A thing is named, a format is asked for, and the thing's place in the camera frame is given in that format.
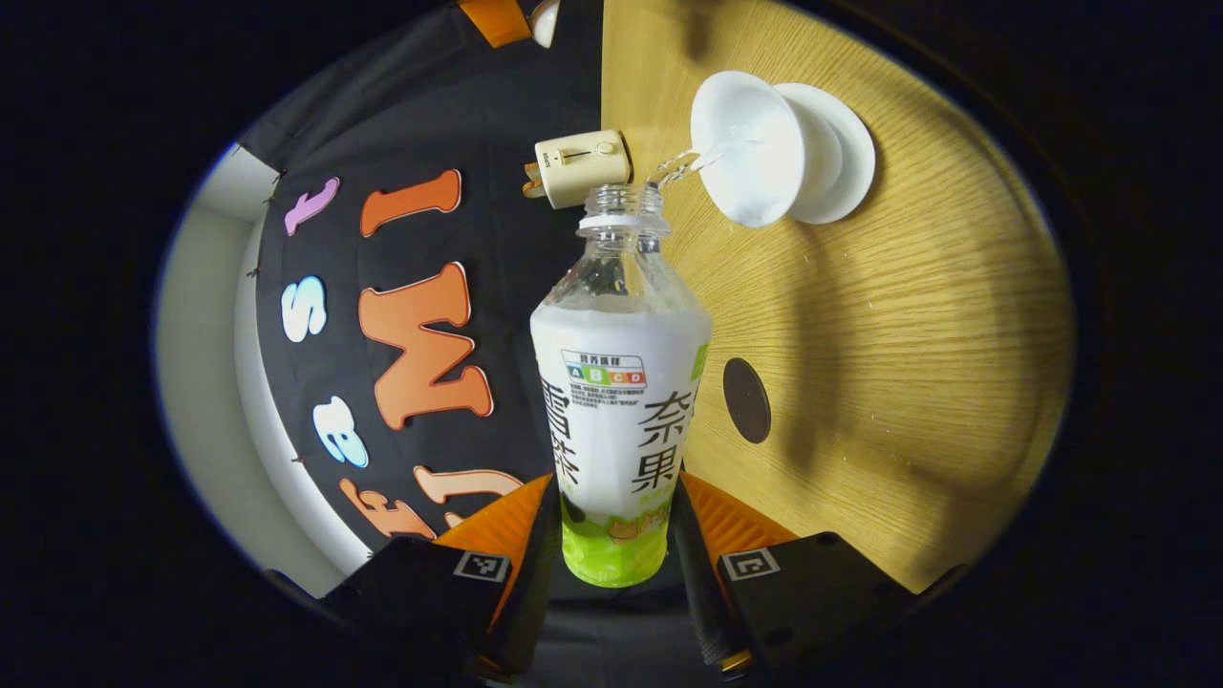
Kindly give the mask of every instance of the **orange letter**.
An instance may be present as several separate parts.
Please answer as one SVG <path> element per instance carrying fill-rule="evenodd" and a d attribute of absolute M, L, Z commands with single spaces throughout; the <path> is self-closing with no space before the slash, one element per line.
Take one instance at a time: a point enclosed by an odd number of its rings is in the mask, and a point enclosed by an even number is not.
<path fill-rule="evenodd" d="M 488 379 L 478 368 L 462 369 L 454 382 L 437 382 L 476 348 L 475 342 L 424 326 L 439 320 L 455 326 L 467 323 L 471 301 L 461 264 L 446 263 L 437 276 L 391 291 L 366 288 L 357 301 L 357 315 L 366 336 L 405 351 L 374 384 L 378 411 L 391 430 L 402 430 L 410 417 L 433 412 L 493 413 Z"/>
<path fill-rule="evenodd" d="M 394 510 L 388 510 L 386 497 L 382 492 L 366 490 L 357 495 L 357 486 L 347 478 L 340 479 L 340 491 L 352 502 L 353 507 L 357 507 L 361 516 L 369 519 L 369 523 L 386 538 L 390 538 L 391 533 L 423 535 L 429 540 L 437 538 L 433 529 L 421 521 L 421 517 L 416 516 L 412 507 L 408 507 L 400 500 L 395 500 Z"/>
<path fill-rule="evenodd" d="M 393 193 L 374 191 L 361 208 L 361 236 L 372 236 L 383 222 L 421 210 L 449 213 L 459 207 L 461 198 L 462 176 L 459 170 L 446 170 L 433 181 Z"/>
<path fill-rule="evenodd" d="M 412 469 L 416 484 L 424 496 L 440 505 L 455 495 L 479 495 L 489 492 L 504 497 L 522 488 L 522 483 L 508 473 L 499 470 L 460 470 L 455 473 L 430 473 L 424 467 Z M 446 512 L 446 525 L 454 528 L 462 523 L 462 517 Z"/>

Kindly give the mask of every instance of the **pink letter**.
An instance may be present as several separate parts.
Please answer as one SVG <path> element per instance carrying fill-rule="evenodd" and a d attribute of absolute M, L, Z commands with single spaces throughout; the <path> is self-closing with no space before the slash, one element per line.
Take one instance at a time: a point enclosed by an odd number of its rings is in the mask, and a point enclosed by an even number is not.
<path fill-rule="evenodd" d="M 323 191 L 318 196 L 311 198 L 309 193 L 302 193 L 297 198 L 297 204 L 294 205 L 294 209 L 285 213 L 285 231 L 289 232 L 289 236 L 292 236 L 297 231 L 298 224 L 323 211 L 323 208 L 331 202 L 331 198 L 335 198 L 335 192 L 339 189 L 340 177 L 333 176 L 327 180 L 327 183 L 323 185 Z"/>

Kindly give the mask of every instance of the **foam letter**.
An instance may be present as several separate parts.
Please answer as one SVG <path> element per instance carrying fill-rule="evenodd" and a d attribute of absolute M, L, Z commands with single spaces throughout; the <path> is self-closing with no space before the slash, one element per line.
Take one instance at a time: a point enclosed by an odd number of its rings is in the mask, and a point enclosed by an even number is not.
<path fill-rule="evenodd" d="M 366 468 L 369 463 L 369 455 L 357 435 L 352 412 L 344 400 L 331 397 L 330 404 L 314 407 L 314 431 L 327 452 L 341 464 L 345 459 L 357 468 Z"/>
<path fill-rule="evenodd" d="M 424 326 L 440 320 L 461 326 L 471 317 L 461 264 L 446 263 L 435 276 L 391 291 L 366 288 L 357 313 L 366 336 L 405 351 L 374 384 L 378 411 L 391 430 L 402 430 L 404 420 L 419 414 L 451 409 L 468 409 L 478 417 L 493 413 L 488 379 L 477 367 L 465 368 L 454 382 L 437 382 L 472 353 L 476 343 Z"/>
<path fill-rule="evenodd" d="M 366 517 L 371 525 L 386 538 L 390 538 L 393 533 L 423 535 L 429 540 L 437 538 L 433 529 L 401 500 L 395 500 L 395 508 L 388 510 L 388 500 L 380 492 L 366 490 L 358 495 L 357 486 L 347 478 L 340 480 L 340 491 L 361 512 L 361 516 Z"/>
<path fill-rule="evenodd" d="M 290 341 L 301 342 L 307 331 L 323 331 L 327 324 L 325 296 L 323 282 L 313 275 L 285 286 L 280 295 L 280 320 Z"/>
<path fill-rule="evenodd" d="M 462 176 L 459 170 L 446 170 L 424 183 L 400 188 L 391 193 L 374 191 L 361 208 L 361 236 L 372 236 L 378 226 L 393 219 L 423 210 L 449 213 L 462 199 Z"/>
<path fill-rule="evenodd" d="M 424 496 L 440 505 L 455 495 L 481 495 L 492 494 L 504 497 L 522 488 L 522 483 L 508 473 L 499 470 L 460 470 L 455 473 L 430 473 L 424 467 L 412 469 L 416 484 L 424 491 Z M 454 528 L 462 523 L 462 517 L 446 512 L 446 525 Z"/>
<path fill-rule="evenodd" d="M 285 213 L 285 231 L 292 236 L 297 231 L 297 225 L 323 211 L 323 208 L 335 198 L 335 192 L 340 189 L 340 177 L 333 176 L 323 185 L 323 191 L 313 198 L 309 193 L 302 193 L 297 198 L 294 209 Z"/>

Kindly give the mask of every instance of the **white saucer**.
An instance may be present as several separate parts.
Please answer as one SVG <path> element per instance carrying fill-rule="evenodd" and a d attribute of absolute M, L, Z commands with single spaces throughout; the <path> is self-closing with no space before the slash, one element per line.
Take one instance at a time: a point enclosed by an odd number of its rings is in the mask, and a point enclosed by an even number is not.
<path fill-rule="evenodd" d="M 874 178 L 874 143 L 871 132 L 854 110 L 832 94 L 806 83 L 778 83 L 781 93 L 799 117 L 815 115 L 823 120 L 840 143 L 840 174 L 824 188 L 807 188 L 799 194 L 786 214 L 799 221 L 827 224 L 850 214 Z"/>

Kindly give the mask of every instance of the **white wall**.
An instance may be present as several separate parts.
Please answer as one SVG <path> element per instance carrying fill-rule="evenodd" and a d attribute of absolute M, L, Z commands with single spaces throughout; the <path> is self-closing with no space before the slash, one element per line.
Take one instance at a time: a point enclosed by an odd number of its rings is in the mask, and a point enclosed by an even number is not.
<path fill-rule="evenodd" d="M 238 269 L 242 276 L 237 280 L 234 308 L 234 360 L 237 364 L 238 396 L 242 400 L 251 439 L 281 503 L 289 508 L 317 549 L 330 560 L 334 565 L 331 568 L 346 577 L 366 563 L 369 549 L 327 503 L 327 499 L 306 473 L 306 467 L 292 461 L 297 455 L 284 424 L 280 423 L 272 390 L 268 387 L 268 375 L 263 368 L 263 352 L 259 348 L 256 324 L 256 280 L 246 276 L 246 273 L 254 269 L 258 263 L 262 233 L 260 220 L 251 232 Z M 290 569 L 280 571 L 306 588 L 306 584 L 297 580 Z M 335 579 L 327 589 L 330 590 L 339 583 L 340 579 Z"/>
<path fill-rule="evenodd" d="M 259 358 L 254 280 L 243 276 L 254 265 L 274 177 L 245 150 L 226 154 L 183 216 L 158 296 L 158 386 L 183 470 L 234 544 L 258 568 L 281 571 L 320 596 L 368 550 L 300 464 L 291 464 L 300 472 L 294 480 L 279 477 L 281 491 L 264 470 L 294 458 Z"/>

